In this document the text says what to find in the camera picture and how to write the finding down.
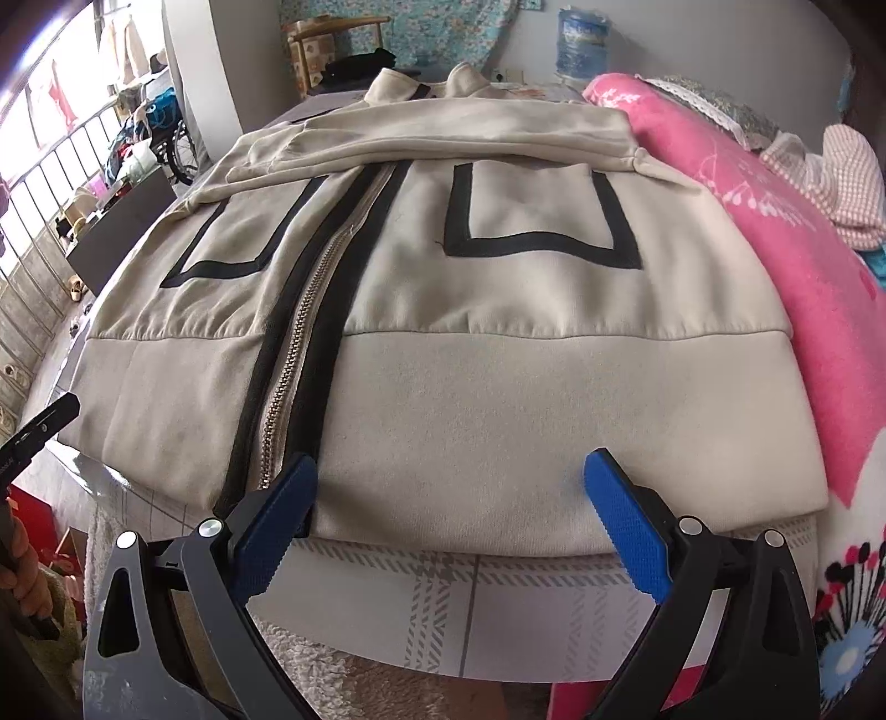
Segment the left hand holding gripper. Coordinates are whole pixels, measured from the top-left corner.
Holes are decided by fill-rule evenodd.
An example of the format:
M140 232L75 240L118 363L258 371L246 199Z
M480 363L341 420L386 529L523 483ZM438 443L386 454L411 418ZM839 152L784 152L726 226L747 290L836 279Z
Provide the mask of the left hand holding gripper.
M53 597L47 578L40 571L38 554L30 544L23 522L12 516L12 542L9 553L17 564L15 570L2 568L2 588L11 591L24 616L46 620L53 613Z

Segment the green knit sleeve forearm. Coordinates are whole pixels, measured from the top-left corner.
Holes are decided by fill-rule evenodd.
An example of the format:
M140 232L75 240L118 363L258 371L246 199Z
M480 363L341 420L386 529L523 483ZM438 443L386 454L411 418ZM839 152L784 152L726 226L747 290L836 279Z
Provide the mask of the green knit sleeve forearm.
M57 573L38 565L51 614L24 616L2 591L2 717L81 718L83 627Z

